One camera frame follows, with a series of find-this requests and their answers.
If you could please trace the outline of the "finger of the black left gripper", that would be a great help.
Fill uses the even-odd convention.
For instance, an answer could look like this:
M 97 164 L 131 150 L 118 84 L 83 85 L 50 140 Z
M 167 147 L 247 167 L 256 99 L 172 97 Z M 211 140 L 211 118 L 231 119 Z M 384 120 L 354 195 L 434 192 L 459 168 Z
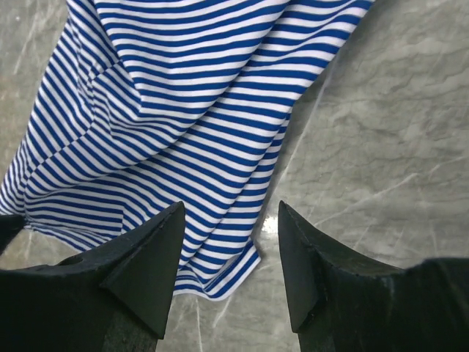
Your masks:
M 24 228 L 25 218 L 21 215 L 0 215 L 0 254 Z

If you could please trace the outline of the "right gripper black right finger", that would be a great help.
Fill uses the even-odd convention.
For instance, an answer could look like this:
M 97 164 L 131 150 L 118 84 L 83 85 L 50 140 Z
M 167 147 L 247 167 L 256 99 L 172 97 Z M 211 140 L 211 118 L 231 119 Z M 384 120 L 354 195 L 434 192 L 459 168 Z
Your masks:
M 468 260 L 397 268 L 318 230 L 287 203 L 278 239 L 302 351 L 466 351 Z

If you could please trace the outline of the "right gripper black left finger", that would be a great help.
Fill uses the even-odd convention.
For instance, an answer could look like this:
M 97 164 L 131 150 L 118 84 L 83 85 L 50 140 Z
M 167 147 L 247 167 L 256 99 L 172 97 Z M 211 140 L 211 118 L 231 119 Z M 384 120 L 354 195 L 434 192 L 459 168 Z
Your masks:
M 1 272 L 3 351 L 154 351 L 166 331 L 185 209 L 56 265 Z

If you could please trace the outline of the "blue white striped tank top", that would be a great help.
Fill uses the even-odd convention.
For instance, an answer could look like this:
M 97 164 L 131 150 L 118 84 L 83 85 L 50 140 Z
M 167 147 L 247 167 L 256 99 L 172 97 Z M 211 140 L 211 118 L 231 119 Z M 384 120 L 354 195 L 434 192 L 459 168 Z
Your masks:
M 230 296 L 292 107 L 370 1 L 69 1 L 1 213 L 79 251 L 175 202 L 174 292 Z

